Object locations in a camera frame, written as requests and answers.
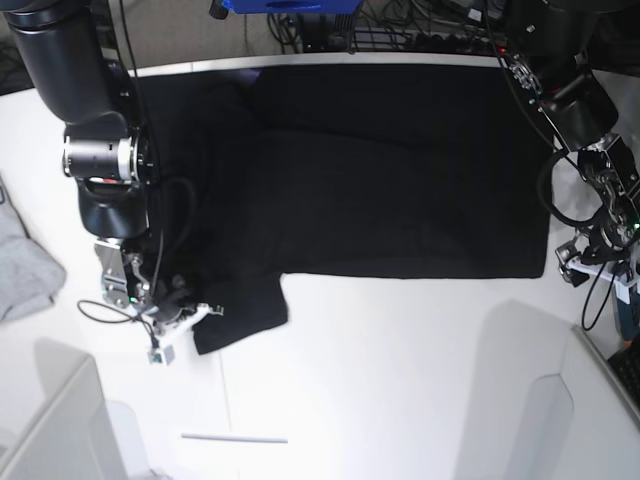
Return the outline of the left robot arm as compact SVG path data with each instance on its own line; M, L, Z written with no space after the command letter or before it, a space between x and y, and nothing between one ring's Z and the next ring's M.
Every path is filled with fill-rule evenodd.
M537 178L549 214L585 238L556 250L563 278L579 286L609 275L621 287L639 280L639 172L631 149L614 130L619 112L588 63L600 17L636 7L634 1L510 1L505 8L509 74L531 94L560 146ZM601 205L586 220L567 217L547 188L556 164L575 153L576 169Z

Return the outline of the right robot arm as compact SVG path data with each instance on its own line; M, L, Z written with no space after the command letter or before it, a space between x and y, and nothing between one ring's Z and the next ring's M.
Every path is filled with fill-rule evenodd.
M65 125L62 169L78 192L102 266L102 306L141 324L149 360L166 364L177 337L213 307L160 278L174 251L155 132L130 47L106 1L5 1L1 12L44 104Z

